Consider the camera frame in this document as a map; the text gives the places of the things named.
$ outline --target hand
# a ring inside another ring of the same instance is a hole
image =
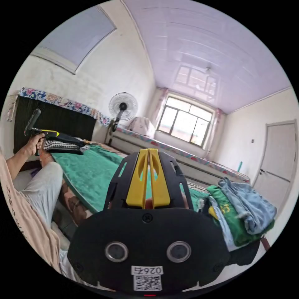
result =
[[[43,137],[45,136],[44,133],[40,133],[35,136],[31,136],[27,144],[24,146],[27,154],[29,156],[33,156],[36,153],[36,149],[41,149],[43,145]]]

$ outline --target teal object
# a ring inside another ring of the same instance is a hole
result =
[[[99,145],[91,145],[83,155],[52,153],[63,170],[63,178],[78,199],[92,212],[102,211],[110,181],[123,159]],[[194,210],[206,193],[189,189]],[[152,197],[150,172],[148,171],[146,198]]]
[[[242,164],[243,164],[243,162],[241,161],[241,162],[240,162],[240,165],[239,165],[239,167],[238,167],[238,172],[240,172],[240,169],[241,169]]]

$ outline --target ceiling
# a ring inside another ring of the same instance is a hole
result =
[[[291,85],[259,39],[214,8],[192,0],[124,2],[145,42],[158,87],[231,113]]]

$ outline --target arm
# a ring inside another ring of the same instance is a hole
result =
[[[24,147],[22,147],[14,156],[6,160],[6,164],[12,180],[16,178],[17,174],[19,173],[24,163],[28,160],[28,158],[32,155],[35,155],[36,148],[41,148],[42,140],[40,139],[43,137],[43,133],[31,137]]]

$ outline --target beige shirt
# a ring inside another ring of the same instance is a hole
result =
[[[14,188],[1,149],[0,181],[6,203],[19,230],[39,256],[57,272],[61,273],[59,267],[59,238],[32,209],[26,198]]]

